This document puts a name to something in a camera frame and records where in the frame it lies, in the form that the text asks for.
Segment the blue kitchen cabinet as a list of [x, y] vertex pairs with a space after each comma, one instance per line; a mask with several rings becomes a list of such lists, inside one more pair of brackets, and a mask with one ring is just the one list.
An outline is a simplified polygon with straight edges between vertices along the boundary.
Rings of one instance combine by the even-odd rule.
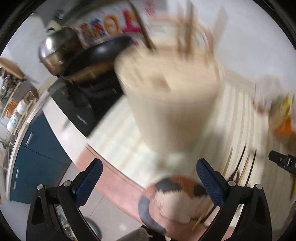
[[71, 164], [45, 115], [29, 125], [11, 178], [10, 200], [30, 204], [39, 184], [56, 187]]

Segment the black chopstick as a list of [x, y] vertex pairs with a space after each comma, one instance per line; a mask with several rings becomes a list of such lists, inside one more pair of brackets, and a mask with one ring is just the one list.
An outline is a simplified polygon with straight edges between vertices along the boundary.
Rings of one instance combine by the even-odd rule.
[[247, 180], [246, 180], [245, 185], [244, 185], [245, 187], [248, 186], [248, 183], [249, 183], [249, 180], [250, 180], [250, 177], [251, 177], [251, 174], [252, 174], [253, 166], [254, 166], [254, 163], [255, 163], [256, 154], [257, 154], [257, 149], [255, 150], [254, 155], [253, 155], [251, 167], [250, 167], [250, 170], [249, 170], [249, 173], [248, 173], [248, 176], [247, 176]]
[[242, 153], [241, 153], [241, 155], [240, 155], [239, 161], [238, 161], [238, 163], [237, 163], [237, 165], [236, 165], [234, 171], [231, 173], [230, 177], [228, 178], [229, 181], [230, 181], [230, 180], [233, 180], [235, 174], [237, 173], [237, 171], [238, 171], [238, 169], [239, 169], [239, 166], [240, 166], [240, 163], [241, 163], [241, 161], [242, 161], [242, 158], [243, 158], [243, 156], [244, 156], [245, 150], [246, 150], [246, 144], [244, 145], [243, 151], [242, 151]]

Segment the wooden chopstick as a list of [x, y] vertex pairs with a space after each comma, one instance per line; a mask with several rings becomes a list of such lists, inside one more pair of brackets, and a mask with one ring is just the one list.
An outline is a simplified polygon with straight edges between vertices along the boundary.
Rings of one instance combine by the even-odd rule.
[[196, 221], [196, 223], [192, 227], [192, 230], [195, 230], [200, 223], [204, 223], [206, 221], [206, 219], [211, 215], [211, 213], [215, 210], [215, 208], [216, 208], [216, 205], [214, 205], [213, 202], [210, 201], [206, 205], [206, 208], [203, 211], [203, 213], [201, 214], [201, 216], [198, 218], [198, 220]]
[[229, 163], [230, 163], [230, 160], [231, 160], [231, 156], [232, 156], [232, 153], [233, 153], [233, 148], [230, 149], [230, 152], [229, 152], [229, 155], [228, 155], [228, 158], [227, 158], [227, 162], [226, 162], [226, 165], [223, 169], [223, 172], [222, 172], [222, 175], [225, 176], [227, 170], [228, 170], [228, 167], [229, 167]]

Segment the black chopstick middle right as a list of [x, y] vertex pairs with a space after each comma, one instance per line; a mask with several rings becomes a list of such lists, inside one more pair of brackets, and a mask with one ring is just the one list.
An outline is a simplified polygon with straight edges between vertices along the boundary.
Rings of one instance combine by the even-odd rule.
[[246, 180], [245, 185], [244, 185], [245, 187], [248, 186], [248, 183], [249, 183], [249, 180], [250, 180], [250, 177], [251, 177], [251, 174], [252, 174], [253, 166], [254, 166], [254, 163], [255, 163], [256, 154], [257, 154], [257, 149], [255, 150], [254, 155], [253, 155], [251, 167], [250, 167], [250, 170], [249, 170], [249, 173], [248, 173], [248, 176], [247, 176], [247, 180]]

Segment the orange packet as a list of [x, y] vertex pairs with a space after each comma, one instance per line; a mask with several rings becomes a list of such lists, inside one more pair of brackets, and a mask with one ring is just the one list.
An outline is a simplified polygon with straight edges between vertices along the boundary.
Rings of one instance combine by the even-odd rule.
[[268, 114], [269, 129], [279, 138], [295, 135], [295, 95], [281, 95], [273, 100]]

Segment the pink striped tablecloth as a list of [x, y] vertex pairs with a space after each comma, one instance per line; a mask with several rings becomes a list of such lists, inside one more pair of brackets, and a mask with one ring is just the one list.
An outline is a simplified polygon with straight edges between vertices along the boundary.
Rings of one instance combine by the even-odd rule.
[[173, 176], [198, 181], [196, 162], [205, 158], [225, 177], [238, 170], [242, 184], [262, 184], [272, 229], [281, 230], [292, 206], [292, 177], [269, 161], [268, 154], [295, 153], [295, 148], [273, 134], [268, 115], [256, 111], [254, 103], [290, 93], [274, 75], [252, 83], [226, 71], [222, 92], [203, 126], [190, 122], [181, 110], [179, 124], [157, 127], [151, 144], [143, 140], [123, 96], [93, 130], [75, 165], [84, 170], [94, 158], [101, 159], [97, 190], [139, 220], [138, 203], [148, 186]]

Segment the black induction cooktop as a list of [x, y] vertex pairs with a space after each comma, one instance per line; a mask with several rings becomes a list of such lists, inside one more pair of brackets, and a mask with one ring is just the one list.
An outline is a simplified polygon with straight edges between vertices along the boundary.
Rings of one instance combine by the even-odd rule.
[[49, 94], [71, 123], [88, 137], [123, 91], [111, 71], [79, 84], [59, 78], [49, 88]]

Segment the beige cylindrical utensil holder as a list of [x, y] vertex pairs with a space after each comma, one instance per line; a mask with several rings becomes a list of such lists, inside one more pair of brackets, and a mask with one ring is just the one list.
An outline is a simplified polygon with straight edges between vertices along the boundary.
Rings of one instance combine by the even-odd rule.
[[191, 148], [224, 92], [224, 67], [204, 50], [186, 59], [164, 46], [128, 47], [114, 70], [142, 140], [160, 154]]

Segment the dish rack with bowls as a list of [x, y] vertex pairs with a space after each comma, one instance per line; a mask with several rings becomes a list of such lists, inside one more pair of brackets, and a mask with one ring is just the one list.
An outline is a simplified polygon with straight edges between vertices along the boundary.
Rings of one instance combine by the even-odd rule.
[[33, 81], [29, 80], [17, 64], [1, 57], [1, 141], [4, 141], [8, 134], [6, 122], [27, 93], [35, 99], [40, 96], [40, 91]]

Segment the black wok pan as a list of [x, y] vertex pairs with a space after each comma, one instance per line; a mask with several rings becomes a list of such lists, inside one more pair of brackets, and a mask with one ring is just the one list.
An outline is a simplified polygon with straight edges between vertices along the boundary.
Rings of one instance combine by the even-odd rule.
[[99, 44], [86, 49], [73, 59], [61, 77], [75, 83], [95, 80], [113, 70], [113, 62], [118, 54], [132, 44], [132, 37], [127, 35], [104, 37]]

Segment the stainless steel steamer pot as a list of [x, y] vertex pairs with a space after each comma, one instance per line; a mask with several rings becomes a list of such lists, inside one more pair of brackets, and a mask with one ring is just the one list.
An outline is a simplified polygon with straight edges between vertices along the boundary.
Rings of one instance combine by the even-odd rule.
[[39, 46], [39, 60], [52, 75], [57, 76], [83, 50], [83, 46], [73, 28], [48, 28], [47, 32], [48, 36]]

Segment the chopstick in holder right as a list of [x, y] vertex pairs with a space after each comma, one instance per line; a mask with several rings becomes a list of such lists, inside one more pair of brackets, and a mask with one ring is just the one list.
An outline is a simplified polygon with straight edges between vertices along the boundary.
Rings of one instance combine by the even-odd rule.
[[189, 59], [192, 52], [192, 34], [194, 25], [194, 5], [192, 1], [188, 1], [188, 20], [187, 20], [187, 32], [186, 32], [186, 58]]

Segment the chopstick in holder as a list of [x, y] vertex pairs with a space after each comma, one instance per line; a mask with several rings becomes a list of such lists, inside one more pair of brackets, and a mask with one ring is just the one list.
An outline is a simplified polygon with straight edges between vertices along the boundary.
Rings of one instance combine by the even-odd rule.
[[189, 59], [192, 52], [192, 34], [194, 25], [194, 5], [192, 1], [188, 1], [188, 20], [187, 20], [187, 32], [186, 32], [186, 58]]
[[135, 15], [135, 18], [140, 26], [140, 29], [141, 29], [141, 32], [142, 32], [142, 35], [144, 37], [144, 40], [145, 40], [145, 45], [146, 47], [149, 49], [149, 51], [151, 52], [154, 52], [156, 50], [151, 38], [149, 37], [148, 35], [148, 32], [147, 32], [147, 29], [144, 25], [144, 22], [137, 10], [137, 8], [135, 7], [135, 5], [131, 2], [131, 1], [128, 1], [130, 7], [132, 8], [133, 12], [134, 12], [134, 15]]

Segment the chopstick in holder left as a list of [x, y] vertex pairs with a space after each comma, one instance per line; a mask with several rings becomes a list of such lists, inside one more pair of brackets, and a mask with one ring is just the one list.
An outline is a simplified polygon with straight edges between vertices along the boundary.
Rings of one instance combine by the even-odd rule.
[[142, 35], [144, 37], [144, 40], [145, 40], [145, 45], [146, 47], [149, 49], [149, 51], [151, 52], [154, 52], [156, 50], [151, 38], [149, 37], [148, 35], [148, 32], [147, 32], [147, 29], [144, 25], [144, 22], [137, 10], [137, 8], [135, 7], [135, 5], [131, 2], [131, 1], [128, 1], [130, 7], [132, 8], [133, 12], [134, 12], [134, 15], [135, 15], [135, 18], [140, 26], [140, 29], [141, 29], [141, 32], [142, 32]]

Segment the colourful wall sticker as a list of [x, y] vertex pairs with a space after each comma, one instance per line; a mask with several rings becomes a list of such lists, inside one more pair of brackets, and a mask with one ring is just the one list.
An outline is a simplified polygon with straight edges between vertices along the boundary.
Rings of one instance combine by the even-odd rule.
[[136, 45], [142, 44], [144, 40], [129, 3], [94, 8], [69, 25], [75, 30], [85, 48], [98, 44], [104, 37], [129, 35]]

